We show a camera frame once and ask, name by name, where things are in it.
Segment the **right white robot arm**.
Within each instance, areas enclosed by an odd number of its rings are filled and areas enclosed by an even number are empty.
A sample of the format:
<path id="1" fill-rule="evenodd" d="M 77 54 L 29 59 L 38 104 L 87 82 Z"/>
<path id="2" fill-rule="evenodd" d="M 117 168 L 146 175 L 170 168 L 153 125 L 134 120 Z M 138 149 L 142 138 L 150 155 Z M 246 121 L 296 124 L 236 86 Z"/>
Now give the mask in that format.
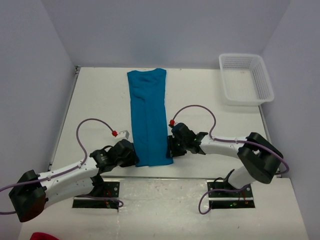
<path id="1" fill-rule="evenodd" d="M 187 152 L 241 161 L 242 167 L 231 170 L 224 178 L 223 191 L 230 197 L 253 182 L 270 184 L 281 164 L 289 169 L 282 153 L 257 132 L 251 132 L 244 139 L 221 138 L 211 132 L 194 133 L 181 122 L 171 128 L 171 135 L 167 137 L 166 156 L 176 158 Z"/>

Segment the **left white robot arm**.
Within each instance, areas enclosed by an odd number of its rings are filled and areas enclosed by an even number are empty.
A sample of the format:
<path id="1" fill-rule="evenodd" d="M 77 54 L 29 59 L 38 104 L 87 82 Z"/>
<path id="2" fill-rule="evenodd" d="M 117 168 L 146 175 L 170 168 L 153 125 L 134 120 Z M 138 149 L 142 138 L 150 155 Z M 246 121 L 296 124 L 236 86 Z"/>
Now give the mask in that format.
<path id="1" fill-rule="evenodd" d="M 138 161 L 133 143 L 122 139 L 63 168 L 42 173 L 29 170 L 13 185 L 8 196 L 19 221 L 25 223 L 65 199 L 77 196 L 95 199 L 104 190 L 102 173 L 134 166 Z"/>

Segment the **blue t shirt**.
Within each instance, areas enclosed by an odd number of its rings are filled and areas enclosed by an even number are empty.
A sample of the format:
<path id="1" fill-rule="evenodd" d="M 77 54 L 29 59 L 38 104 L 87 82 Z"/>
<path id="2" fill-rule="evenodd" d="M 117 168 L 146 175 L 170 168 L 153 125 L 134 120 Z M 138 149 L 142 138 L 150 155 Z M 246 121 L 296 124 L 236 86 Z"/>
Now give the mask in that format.
<path id="1" fill-rule="evenodd" d="M 167 71 L 133 70 L 127 73 L 133 145 L 139 158 L 137 167 L 167 166 L 174 163 L 167 154 L 165 108 Z"/>

